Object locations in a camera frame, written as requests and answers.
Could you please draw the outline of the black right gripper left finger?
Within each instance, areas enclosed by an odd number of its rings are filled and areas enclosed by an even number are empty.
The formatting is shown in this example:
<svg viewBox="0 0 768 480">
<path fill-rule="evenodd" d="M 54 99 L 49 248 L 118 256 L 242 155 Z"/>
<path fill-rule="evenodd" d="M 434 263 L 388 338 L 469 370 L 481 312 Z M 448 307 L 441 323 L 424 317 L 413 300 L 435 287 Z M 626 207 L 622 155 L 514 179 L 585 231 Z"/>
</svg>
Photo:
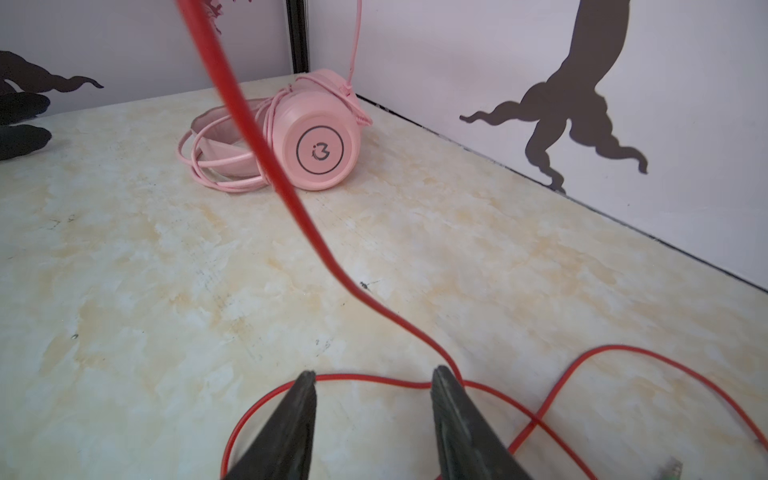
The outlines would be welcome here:
<svg viewBox="0 0 768 480">
<path fill-rule="evenodd" d="M 269 392 L 235 425 L 221 461 L 223 479 L 306 479 L 309 477 L 317 394 L 316 374 L 302 372 L 295 381 Z M 238 435 L 249 418 L 265 403 L 284 392 L 286 396 L 245 453 L 230 463 Z"/>
</svg>

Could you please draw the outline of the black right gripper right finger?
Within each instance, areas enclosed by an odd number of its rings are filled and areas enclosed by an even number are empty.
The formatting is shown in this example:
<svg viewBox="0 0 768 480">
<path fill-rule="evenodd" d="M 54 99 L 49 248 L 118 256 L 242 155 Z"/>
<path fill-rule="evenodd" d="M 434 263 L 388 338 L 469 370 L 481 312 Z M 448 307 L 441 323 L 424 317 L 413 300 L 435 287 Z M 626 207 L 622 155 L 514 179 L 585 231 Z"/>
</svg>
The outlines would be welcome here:
<svg viewBox="0 0 768 480">
<path fill-rule="evenodd" d="M 448 367 L 434 370 L 430 397 L 443 479 L 530 479 Z"/>
</svg>

